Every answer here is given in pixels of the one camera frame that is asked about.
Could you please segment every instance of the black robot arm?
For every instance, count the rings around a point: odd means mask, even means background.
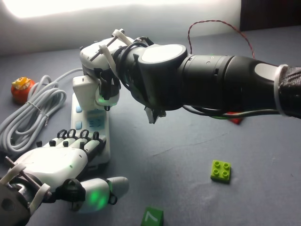
[[[132,96],[155,111],[189,105],[209,116],[242,112],[233,117],[281,113],[301,118],[300,67],[243,56],[189,55],[182,45],[139,42],[117,51],[114,59]]]

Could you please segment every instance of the carbon fiber sleeve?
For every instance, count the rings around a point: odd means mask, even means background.
[[[283,67],[279,76],[279,98],[284,111],[301,113],[301,67]]]

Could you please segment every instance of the green cube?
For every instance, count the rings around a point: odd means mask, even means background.
[[[163,211],[152,207],[146,207],[141,226],[162,226]]]
[[[223,182],[230,181],[231,163],[213,160],[211,169],[211,179]]]

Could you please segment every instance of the red wire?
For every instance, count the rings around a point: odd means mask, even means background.
[[[249,42],[248,38],[245,36],[245,34],[243,34],[239,29],[237,29],[236,27],[232,26],[231,24],[229,23],[226,23],[225,21],[222,21],[222,20],[201,20],[201,21],[198,21],[198,22],[195,22],[193,23],[190,27],[189,27],[189,30],[188,30],[188,41],[189,41],[189,46],[190,46],[190,54],[192,54],[192,45],[191,45],[191,41],[190,41],[190,30],[191,28],[193,27],[193,25],[196,25],[196,24],[201,24],[201,23],[206,23],[206,22],[221,22],[225,25],[228,25],[229,27],[231,27],[234,31],[238,32],[241,36],[243,36],[243,38],[247,41],[247,43],[249,44],[249,47],[252,51],[252,57],[255,59],[255,55],[254,55],[254,50],[253,50],[253,47],[251,45],[251,43]]]

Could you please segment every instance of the tabletop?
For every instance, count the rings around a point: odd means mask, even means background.
[[[301,65],[301,27],[247,32],[257,59],[272,64]],[[185,39],[160,43],[179,43]],[[238,34],[193,38],[195,54],[250,56]],[[79,50],[43,52],[0,58],[0,121],[18,106],[12,102],[12,80],[55,79],[81,67]],[[71,123],[72,78],[60,82],[64,106],[39,134],[43,143]],[[147,206],[162,209],[166,226],[301,225],[301,120],[256,116],[241,125],[167,112],[149,124],[144,107],[122,88],[109,111],[111,161],[87,178],[127,177],[128,193],[114,206],[90,214],[70,212],[63,201],[42,204],[28,226],[137,226]],[[210,179],[212,160],[231,163],[231,182]],[[1,163],[0,176],[7,171]]]

